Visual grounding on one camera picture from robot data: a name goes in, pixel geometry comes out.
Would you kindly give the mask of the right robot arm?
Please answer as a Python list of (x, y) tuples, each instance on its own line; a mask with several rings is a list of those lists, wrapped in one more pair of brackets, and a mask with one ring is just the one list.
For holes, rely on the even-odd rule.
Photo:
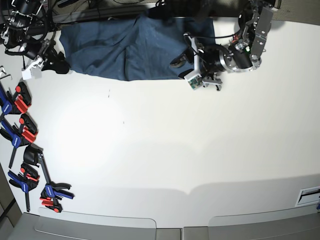
[(22, 79), (33, 77), (33, 70), (66, 75), (70, 65), (55, 49), (57, 28), (52, 10), (44, 0), (2, 0), (0, 2), (0, 43), (5, 54), (28, 58), (21, 70)]

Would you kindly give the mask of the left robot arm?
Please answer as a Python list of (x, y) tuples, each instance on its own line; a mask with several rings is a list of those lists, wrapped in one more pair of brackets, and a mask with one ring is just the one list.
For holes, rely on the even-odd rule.
[(266, 0), (248, 1), (238, 17), (239, 30), (229, 35), (227, 45), (204, 45), (202, 37), (184, 33), (187, 49), (170, 66), (180, 68), (190, 63), (192, 68), (180, 73), (179, 78), (186, 80), (193, 90), (213, 85), (220, 91), (223, 84), (218, 77), (220, 73), (251, 72), (260, 67), (275, 11), (274, 4)]

